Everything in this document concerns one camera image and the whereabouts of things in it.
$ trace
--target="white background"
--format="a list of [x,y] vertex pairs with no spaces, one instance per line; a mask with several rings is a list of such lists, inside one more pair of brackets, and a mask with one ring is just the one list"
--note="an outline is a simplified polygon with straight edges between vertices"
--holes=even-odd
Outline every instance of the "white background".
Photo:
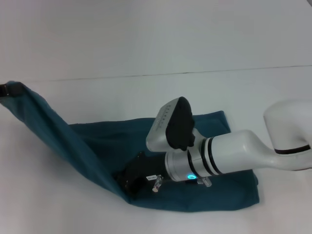
[[[304,0],[1,0],[0,80],[68,123],[155,117],[185,96],[271,146],[263,111],[312,99],[311,20]],[[83,178],[4,107],[0,121],[0,233],[311,233],[312,171],[255,171],[260,204],[241,211],[154,211]]]

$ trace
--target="white wall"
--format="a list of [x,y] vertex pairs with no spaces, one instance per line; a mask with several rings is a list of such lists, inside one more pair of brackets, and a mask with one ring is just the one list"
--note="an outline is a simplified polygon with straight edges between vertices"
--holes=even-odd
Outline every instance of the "white wall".
[[[263,111],[312,98],[311,20],[305,0],[1,0],[0,82],[24,82],[70,124],[155,117],[185,96],[271,146]],[[83,178],[3,107],[0,121],[0,233],[311,232],[311,171],[256,170],[260,204],[241,211],[147,210]]]

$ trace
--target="blue led light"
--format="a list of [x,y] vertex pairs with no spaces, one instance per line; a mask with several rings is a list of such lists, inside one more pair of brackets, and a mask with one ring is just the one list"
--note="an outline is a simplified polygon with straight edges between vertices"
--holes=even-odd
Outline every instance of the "blue led light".
[[195,175],[192,175],[192,174],[191,174],[191,175],[188,175],[187,178],[188,178],[188,179],[197,179],[197,177],[196,177]]

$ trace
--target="blue towel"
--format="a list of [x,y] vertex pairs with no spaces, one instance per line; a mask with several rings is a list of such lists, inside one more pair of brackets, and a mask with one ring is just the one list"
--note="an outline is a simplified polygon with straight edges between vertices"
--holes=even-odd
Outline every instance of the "blue towel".
[[[37,93],[19,82],[7,84],[9,95],[1,104],[78,172],[135,206],[182,212],[239,210],[259,202],[258,181],[252,170],[212,176],[212,187],[184,182],[164,183],[158,193],[127,196],[112,174],[124,169],[139,151],[153,156],[145,138],[154,121],[128,121],[68,125]],[[230,132],[223,111],[194,116],[195,127],[206,137]]]

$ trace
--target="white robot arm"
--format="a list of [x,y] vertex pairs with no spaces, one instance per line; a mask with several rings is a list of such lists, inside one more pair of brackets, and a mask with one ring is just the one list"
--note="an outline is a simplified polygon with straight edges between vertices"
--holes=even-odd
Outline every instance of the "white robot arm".
[[274,147],[270,149],[250,130],[206,138],[194,128],[191,107],[184,97],[164,105],[146,138],[155,157],[142,153],[121,173],[122,187],[153,182],[197,180],[256,168],[303,170],[312,167],[312,101],[282,101],[269,107],[264,120]]

